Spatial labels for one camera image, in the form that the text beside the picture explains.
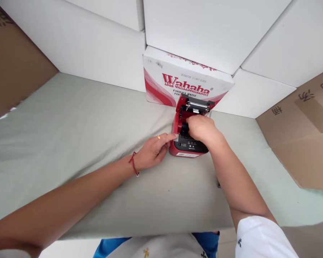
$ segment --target wrist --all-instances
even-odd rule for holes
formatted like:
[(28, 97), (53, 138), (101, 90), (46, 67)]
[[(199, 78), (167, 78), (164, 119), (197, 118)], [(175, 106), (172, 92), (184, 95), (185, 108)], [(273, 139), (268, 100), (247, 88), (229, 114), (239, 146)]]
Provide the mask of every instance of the wrist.
[(125, 169), (124, 174), (127, 178), (130, 178), (132, 176), (136, 176), (135, 160), (134, 160), (134, 165), (133, 165), (132, 162), (129, 162), (131, 158), (132, 158), (132, 155), (128, 155), (128, 156), (121, 159), (121, 161), (126, 165), (126, 169)]
[(210, 134), (210, 137), (207, 137), (203, 143), (206, 145), (208, 150), (210, 151), (213, 148), (222, 147), (223, 145), (227, 144), (227, 141), (219, 130), (213, 134)]

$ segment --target cardboard flap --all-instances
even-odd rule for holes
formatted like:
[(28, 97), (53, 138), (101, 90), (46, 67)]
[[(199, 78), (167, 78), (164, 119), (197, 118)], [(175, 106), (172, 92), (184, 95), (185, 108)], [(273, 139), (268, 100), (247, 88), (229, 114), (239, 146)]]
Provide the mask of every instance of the cardboard flap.
[(299, 186), (323, 190), (323, 134), (272, 150)]

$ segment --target white cardboard box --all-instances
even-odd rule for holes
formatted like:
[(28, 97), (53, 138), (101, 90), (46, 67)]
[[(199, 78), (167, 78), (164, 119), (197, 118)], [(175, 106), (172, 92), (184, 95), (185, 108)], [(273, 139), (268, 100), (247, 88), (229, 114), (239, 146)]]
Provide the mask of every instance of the white cardboard box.
[(145, 91), (144, 32), (64, 0), (0, 0), (0, 6), (60, 72)]
[(299, 87), (323, 72), (323, 0), (293, 1), (242, 64)]
[(231, 75), (148, 46), (144, 75), (149, 102), (176, 106), (181, 93), (218, 103), (233, 87)]
[(128, 28), (145, 28), (142, 0), (66, 0)]
[(213, 108), (215, 111), (256, 118), (296, 90), (295, 87), (239, 69), (234, 87)]
[(144, 0), (147, 45), (233, 75), (291, 0)]

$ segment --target floor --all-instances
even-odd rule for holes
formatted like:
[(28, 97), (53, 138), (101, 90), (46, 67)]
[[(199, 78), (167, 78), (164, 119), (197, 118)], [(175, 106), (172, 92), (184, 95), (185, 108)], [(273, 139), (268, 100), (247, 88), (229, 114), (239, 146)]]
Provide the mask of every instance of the floor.
[[(100, 239), (56, 241), (40, 258), (92, 258)], [(234, 258), (237, 235), (234, 228), (220, 231), (217, 258)]]
[(220, 231), (217, 258), (234, 258), (237, 245), (237, 234), (234, 228)]

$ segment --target white t-shirt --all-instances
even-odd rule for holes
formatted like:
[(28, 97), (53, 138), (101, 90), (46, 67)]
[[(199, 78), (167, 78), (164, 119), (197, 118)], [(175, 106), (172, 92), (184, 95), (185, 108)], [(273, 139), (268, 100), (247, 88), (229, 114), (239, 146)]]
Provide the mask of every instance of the white t-shirt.
[[(0, 258), (30, 258), (20, 250), (1, 250)], [(108, 258), (206, 258), (192, 234), (134, 237), (121, 244)], [(269, 219), (252, 216), (242, 219), (237, 230), (237, 258), (298, 257), (281, 228)]]

